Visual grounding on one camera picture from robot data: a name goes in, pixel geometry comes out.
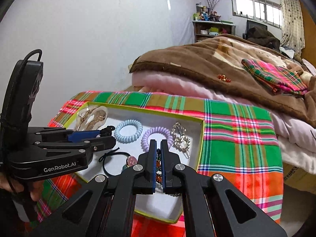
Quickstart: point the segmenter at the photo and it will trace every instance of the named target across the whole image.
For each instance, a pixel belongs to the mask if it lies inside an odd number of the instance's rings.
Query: purple coil hair tie
[[[170,131],[167,129],[167,128],[164,128],[162,126],[156,126],[156,127],[153,127],[151,129],[148,129],[143,137],[142,137],[142,141],[141,141],[141,144],[142,144],[142,147],[143,147],[143,150],[145,152],[148,152],[149,151],[149,144],[148,144],[148,137],[154,133],[159,133],[159,134],[163,134],[167,137],[167,142],[168,142],[168,148],[170,149],[172,143],[173,143],[173,137],[172,135],[170,134]]]

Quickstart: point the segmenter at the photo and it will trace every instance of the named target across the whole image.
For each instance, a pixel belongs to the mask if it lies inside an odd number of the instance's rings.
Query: pink blanket
[[[132,74],[132,85],[136,87],[145,87],[142,90],[143,92],[153,92],[154,90],[159,89],[159,92],[169,94],[200,97],[262,107],[243,98],[235,98],[229,95],[224,95],[216,90],[206,89],[201,84],[185,77],[179,77],[164,72],[134,72]],[[292,118],[285,114],[271,110],[268,111],[271,112],[277,135],[284,137],[289,140],[290,143],[296,144],[310,152],[316,152],[316,140],[312,136],[312,133],[316,136],[316,130],[313,127],[299,119]]]

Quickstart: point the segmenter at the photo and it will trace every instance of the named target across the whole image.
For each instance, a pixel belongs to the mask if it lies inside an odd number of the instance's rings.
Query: fur blanket
[[[262,60],[280,67],[291,63],[276,51],[224,34],[194,44],[147,52],[134,61],[130,73],[154,70],[184,76],[209,89],[245,98],[316,127],[316,77],[311,78],[304,98],[274,95],[243,69],[242,59]],[[226,75],[231,82],[219,80],[219,74]]]

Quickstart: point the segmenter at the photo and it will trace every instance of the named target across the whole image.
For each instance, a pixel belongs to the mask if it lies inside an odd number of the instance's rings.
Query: bed
[[[316,194],[315,77],[311,78],[304,99],[270,96],[249,78],[242,83],[242,77],[247,77],[247,72],[240,67],[244,57],[281,67],[289,62],[268,48],[221,35],[182,48],[171,47],[140,56],[130,70],[132,85],[139,92],[163,92],[267,109],[282,152],[285,184]],[[230,77],[233,87],[216,79],[217,74]]]

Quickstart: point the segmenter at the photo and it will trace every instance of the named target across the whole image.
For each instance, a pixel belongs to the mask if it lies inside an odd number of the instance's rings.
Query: white bedding
[[[143,92],[165,92],[175,95],[207,98],[229,103],[240,103],[262,107],[243,98],[224,95],[215,90],[206,89],[201,84],[185,77],[164,72],[141,71],[132,74],[132,85],[144,87]],[[284,162],[303,168],[316,174],[316,130],[309,124],[288,115],[271,111],[275,132],[279,136],[280,149]]]

